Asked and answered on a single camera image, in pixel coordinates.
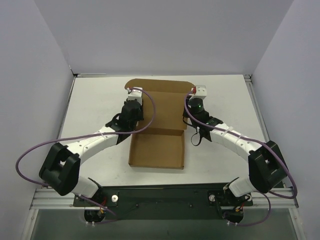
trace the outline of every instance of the zip tie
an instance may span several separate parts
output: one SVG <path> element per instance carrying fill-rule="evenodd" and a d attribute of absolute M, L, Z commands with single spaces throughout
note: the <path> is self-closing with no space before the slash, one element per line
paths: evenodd
<path fill-rule="evenodd" d="M 224 137 L 229 131 L 232 131 L 234 129 L 233 126 L 229 126 L 225 131 L 224 133 L 222 134 L 222 137 Z"/>
<path fill-rule="evenodd" d="M 100 134 L 104 139 L 108 138 L 108 135 L 104 135 L 104 132 L 98 131 L 97 133 Z"/>
<path fill-rule="evenodd" d="M 234 144 L 237 144 L 237 142 L 242 138 L 244 137 L 242 134 L 240 134 L 240 136 L 238 136 L 238 138 L 236 139 L 235 143 Z"/>

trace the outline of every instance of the white knob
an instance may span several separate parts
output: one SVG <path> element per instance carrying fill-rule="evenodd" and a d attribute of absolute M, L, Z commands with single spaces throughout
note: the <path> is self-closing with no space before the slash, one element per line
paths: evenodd
<path fill-rule="evenodd" d="M 118 196 L 117 196 L 117 195 L 113 195 L 113 196 L 111 197 L 111 201 L 112 201 L 113 203 L 118 202 Z"/>

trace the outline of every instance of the cardboard box lid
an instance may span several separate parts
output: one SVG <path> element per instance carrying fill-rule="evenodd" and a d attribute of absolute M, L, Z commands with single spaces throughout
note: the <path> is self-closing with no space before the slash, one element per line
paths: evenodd
<path fill-rule="evenodd" d="M 146 90 L 154 99 L 156 105 L 156 115 L 153 123 L 149 126 L 147 132 L 158 134 L 160 130 L 169 133 L 174 130 L 185 130 L 186 124 L 182 121 L 184 111 L 184 97 L 190 92 L 194 85 L 187 81 L 170 81 L 154 79 L 132 79 L 128 81 L 125 88 L 141 87 Z M 143 99 L 143 117 L 137 130 L 146 126 L 153 115 L 153 106 L 145 94 Z"/>

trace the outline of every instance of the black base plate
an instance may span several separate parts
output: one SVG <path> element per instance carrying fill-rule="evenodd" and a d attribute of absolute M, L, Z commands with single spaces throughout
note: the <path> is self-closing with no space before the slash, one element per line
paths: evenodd
<path fill-rule="evenodd" d="M 221 207 L 230 207 L 224 200 L 223 187 L 227 183 L 148 185 L 148 186 L 104 186 L 106 206 L 117 214 L 118 220 L 196 220 L 221 219 L 216 204 L 209 201 L 213 194 Z M 118 195 L 115 205 L 112 195 Z M 252 201 L 245 206 L 252 206 Z M 93 205 L 74 198 L 74 207 Z M 115 217 L 107 213 L 106 219 Z"/>

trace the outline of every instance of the white backdrop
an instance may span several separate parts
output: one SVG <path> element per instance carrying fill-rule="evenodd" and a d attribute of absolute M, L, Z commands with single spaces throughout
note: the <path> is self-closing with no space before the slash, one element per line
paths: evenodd
<path fill-rule="evenodd" d="M 293 0 L 35 0 L 77 74 L 252 74 Z"/>
<path fill-rule="evenodd" d="M 15 171 L 17 158 L 57 137 L 72 73 L 32 0 L 0 1 L 0 239 L 21 237 L 36 185 Z M 22 160 L 39 179 L 48 148 Z"/>
<path fill-rule="evenodd" d="M 270 137 L 298 186 L 308 240 L 320 236 L 320 2 L 295 0 L 253 74 Z"/>

